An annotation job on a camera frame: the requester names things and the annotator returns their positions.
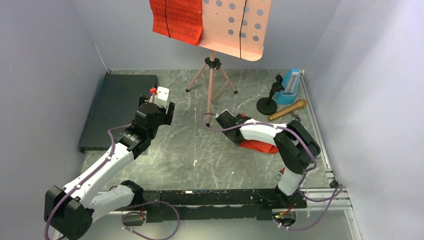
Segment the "black microphone stand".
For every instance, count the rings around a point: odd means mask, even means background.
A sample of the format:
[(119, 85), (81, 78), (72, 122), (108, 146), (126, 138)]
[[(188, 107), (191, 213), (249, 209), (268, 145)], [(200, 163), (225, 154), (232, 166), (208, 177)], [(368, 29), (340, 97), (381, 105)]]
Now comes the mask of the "black microphone stand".
[(273, 100), (273, 96), (277, 92), (284, 91), (282, 86), (283, 77), (278, 74), (275, 77), (275, 82), (272, 84), (268, 97), (262, 97), (256, 102), (256, 109), (263, 115), (270, 116), (277, 111), (277, 103)]

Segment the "red sheet music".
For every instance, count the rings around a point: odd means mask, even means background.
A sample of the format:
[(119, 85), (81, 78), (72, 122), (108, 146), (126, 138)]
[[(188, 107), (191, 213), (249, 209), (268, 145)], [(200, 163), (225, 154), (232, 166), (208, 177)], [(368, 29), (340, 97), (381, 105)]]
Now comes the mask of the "red sheet music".
[(265, 154), (276, 154), (279, 152), (278, 148), (268, 142), (257, 140), (256, 138), (252, 139), (251, 137), (241, 134), (243, 137), (242, 142), (239, 144), (240, 147), (255, 150)]
[(203, 31), (200, 0), (150, 0), (152, 31), (197, 46)]

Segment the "blue metronome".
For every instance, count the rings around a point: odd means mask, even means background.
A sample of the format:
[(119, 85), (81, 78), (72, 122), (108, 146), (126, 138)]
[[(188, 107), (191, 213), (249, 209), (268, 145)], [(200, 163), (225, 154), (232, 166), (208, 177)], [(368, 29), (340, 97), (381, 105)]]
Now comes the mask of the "blue metronome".
[(298, 68), (292, 68), (284, 76), (278, 74), (275, 79), (280, 84), (280, 89), (274, 94), (276, 103), (279, 105), (293, 104), (296, 100), (301, 71)]

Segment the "gold microphone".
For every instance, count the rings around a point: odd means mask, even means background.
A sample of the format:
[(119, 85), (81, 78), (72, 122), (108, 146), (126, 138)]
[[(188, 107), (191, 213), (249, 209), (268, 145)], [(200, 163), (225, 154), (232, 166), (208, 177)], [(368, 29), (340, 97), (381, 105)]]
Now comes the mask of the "gold microphone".
[(279, 118), (282, 118), (286, 115), (289, 115), (290, 113), (293, 113), (294, 111), (301, 110), (305, 108), (308, 104), (308, 101), (306, 99), (299, 99), (295, 101), (294, 103), (290, 104), (289, 106), (276, 111), (275, 113), (268, 116), (269, 121), (275, 121)]

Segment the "pink music stand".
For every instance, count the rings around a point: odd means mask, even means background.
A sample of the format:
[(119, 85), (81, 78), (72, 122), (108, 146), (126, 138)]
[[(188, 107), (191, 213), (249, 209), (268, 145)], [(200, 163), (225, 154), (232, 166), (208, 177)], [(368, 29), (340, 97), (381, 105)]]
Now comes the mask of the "pink music stand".
[(258, 61), (264, 52), (264, 42), (270, 18), (272, 0), (203, 0), (201, 1), (203, 29), (199, 46), (209, 50), (192, 82), (187, 86), (189, 92), (200, 75), (208, 69), (207, 112), (212, 111), (215, 73), (222, 72), (225, 83), (233, 93), (238, 90), (230, 80), (217, 53), (226, 54), (246, 61)]

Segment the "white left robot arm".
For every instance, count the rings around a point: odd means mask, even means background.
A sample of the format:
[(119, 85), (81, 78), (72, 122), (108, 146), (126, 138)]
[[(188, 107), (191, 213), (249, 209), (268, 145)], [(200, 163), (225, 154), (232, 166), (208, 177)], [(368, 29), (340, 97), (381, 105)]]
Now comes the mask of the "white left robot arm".
[(137, 210), (148, 202), (144, 190), (126, 180), (113, 190), (99, 193), (122, 168), (145, 152), (156, 137), (159, 126), (172, 123), (175, 103), (163, 90), (151, 97), (140, 96), (139, 107), (131, 124), (124, 125), (119, 137), (108, 135), (111, 146), (91, 167), (63, 187), (52, 186), (44, 200), (44, 238), (53, 227), (63, 238), (78, 240), (91, 224), (122, 207)]

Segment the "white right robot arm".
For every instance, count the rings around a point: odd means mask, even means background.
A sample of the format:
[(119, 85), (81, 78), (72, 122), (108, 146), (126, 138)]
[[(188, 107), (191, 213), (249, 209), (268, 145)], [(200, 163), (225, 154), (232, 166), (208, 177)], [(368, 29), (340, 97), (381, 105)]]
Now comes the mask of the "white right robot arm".
[(298, 120), (287, 124), (258, 121), (238, 114), (234, 116), (224, 110), (216, 116), (220, 131), (235, 145), (244, 141), (257, 141), (276, 147), (285, 165), (282, 178), (277, 185), (276, 203), (287, 208), (295, 201), (295, 193), (308, 167), (316, 164), (321, 153), (320, 145)]

